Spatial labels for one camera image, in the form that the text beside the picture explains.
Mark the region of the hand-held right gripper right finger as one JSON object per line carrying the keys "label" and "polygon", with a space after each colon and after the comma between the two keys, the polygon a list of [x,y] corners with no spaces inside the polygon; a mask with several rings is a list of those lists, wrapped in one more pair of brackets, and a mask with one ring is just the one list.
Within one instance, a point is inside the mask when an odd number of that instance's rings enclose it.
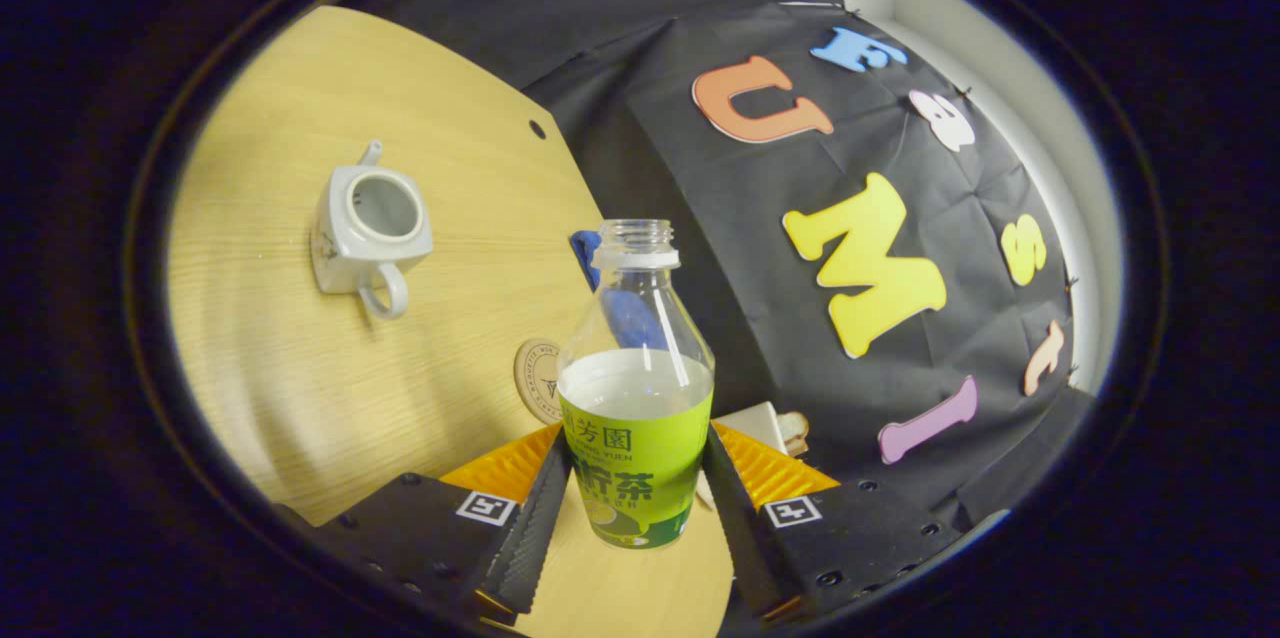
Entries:
{"label": "hand-held right gripper right finger", "polygon": [[703,470],[736,585],[764,624],[817,620],[883,594],[963,536],[882,482],[840,483],[718,421]]}

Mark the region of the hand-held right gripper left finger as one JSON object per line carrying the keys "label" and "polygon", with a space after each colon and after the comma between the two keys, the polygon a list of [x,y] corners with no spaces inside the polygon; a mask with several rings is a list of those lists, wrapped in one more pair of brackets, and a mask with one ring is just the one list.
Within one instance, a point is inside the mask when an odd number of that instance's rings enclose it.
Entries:
{"label": "hand-held right gripper left finger", "polygon": [[275,511],[415,607],[513,624],[532,610],[570,469],[552,424],[439,478],[401,474],[319,525],[284,503]]}

